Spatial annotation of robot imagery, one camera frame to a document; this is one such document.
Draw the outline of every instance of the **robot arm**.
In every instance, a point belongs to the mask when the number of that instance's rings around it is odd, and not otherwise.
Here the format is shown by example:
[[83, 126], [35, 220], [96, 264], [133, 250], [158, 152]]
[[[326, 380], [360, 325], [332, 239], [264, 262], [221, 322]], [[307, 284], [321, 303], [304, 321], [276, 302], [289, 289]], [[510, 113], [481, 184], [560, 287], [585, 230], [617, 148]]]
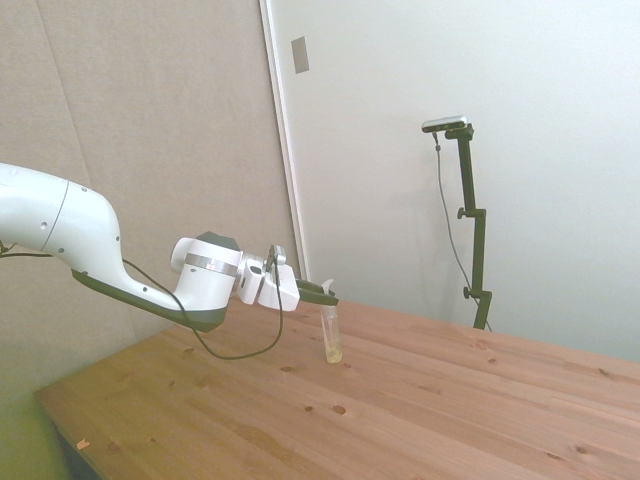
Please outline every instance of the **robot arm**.
[[[168, 294], [131, 278], [123, 265], [120, 228], [102, 195], [46, 173], [0, 163], [0, 240], [58, 257], [87, 287], [174, 322], [186, 324]], [[277, 262], [284, 311], [295, 310], [300, 292], [281, 247], [269, 257], [243, 253], [232, 238], [211, 232], [182, 238], [171, 267], [180, 273], [174, 295], [197, 330], [208, 332], [224, 321], [229, 297], [247, 304], [279, 308], [272, 275]]]

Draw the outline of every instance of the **wood knot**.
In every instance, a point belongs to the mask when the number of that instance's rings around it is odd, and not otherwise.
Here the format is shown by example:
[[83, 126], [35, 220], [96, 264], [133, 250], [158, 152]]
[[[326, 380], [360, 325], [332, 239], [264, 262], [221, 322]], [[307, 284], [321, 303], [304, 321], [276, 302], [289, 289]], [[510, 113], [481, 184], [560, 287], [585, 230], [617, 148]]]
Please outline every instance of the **wood knot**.
[[211, 376], [210, 375], [205, 375], [204, 377], [202, 377], [200, 379], [200, 381], [198, 382], [198, 386], [200, 388], [207, 388], [209, 385], [211, 385], [212, 381], [211, 381]]
[[122, 449], [120, 448], [120, 445], [118, 445], [116, 442], [111, 442], [107, 446], [107, 450], [111, 455], [115, 455], [117, 453], [120, 453]]

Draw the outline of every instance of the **yellow liquid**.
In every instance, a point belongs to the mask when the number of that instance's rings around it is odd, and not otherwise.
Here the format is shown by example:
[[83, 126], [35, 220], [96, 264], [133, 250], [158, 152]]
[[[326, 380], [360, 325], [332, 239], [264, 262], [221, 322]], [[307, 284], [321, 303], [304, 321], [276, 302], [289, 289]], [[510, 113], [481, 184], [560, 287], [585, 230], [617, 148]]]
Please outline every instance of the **yellow liquid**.
[[339, 347], [326, 348], [325, 353], [327, 354], [327, 362], [329, 363], [338, 363], [342, 360], [342, 349]]

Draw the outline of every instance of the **white wall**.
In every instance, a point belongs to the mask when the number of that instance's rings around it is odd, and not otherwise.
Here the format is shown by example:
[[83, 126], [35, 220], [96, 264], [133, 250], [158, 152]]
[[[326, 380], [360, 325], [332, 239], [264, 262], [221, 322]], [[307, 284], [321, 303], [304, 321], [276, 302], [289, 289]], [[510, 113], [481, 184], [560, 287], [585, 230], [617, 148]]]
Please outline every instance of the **white wall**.
[[[640, 360], [640, 3], [270, 4], [312, 280], [473, 323], [420, 131], [465, 114], [494, 330]], [[300, 36], [310, 70], [296, 75]], [[452, 223], [470, 270], [473, 221]]]

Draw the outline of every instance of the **silver ring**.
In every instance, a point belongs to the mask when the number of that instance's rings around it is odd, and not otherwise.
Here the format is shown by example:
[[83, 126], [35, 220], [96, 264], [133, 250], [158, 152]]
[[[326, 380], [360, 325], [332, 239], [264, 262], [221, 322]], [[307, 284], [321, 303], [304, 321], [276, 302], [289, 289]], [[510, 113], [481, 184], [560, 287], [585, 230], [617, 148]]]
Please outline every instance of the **silver ring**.
[[230, 277], [235, 277], [238, 271], [238, 267], [235, 265], [223, 262], [222, 260], [216, 260], [215, 258], [194, 255], [193, 253], [187, 253], [184, 263], [193, 267], [200, 267], [205, 270], [211, 270], [212, 272], [222, 273]]

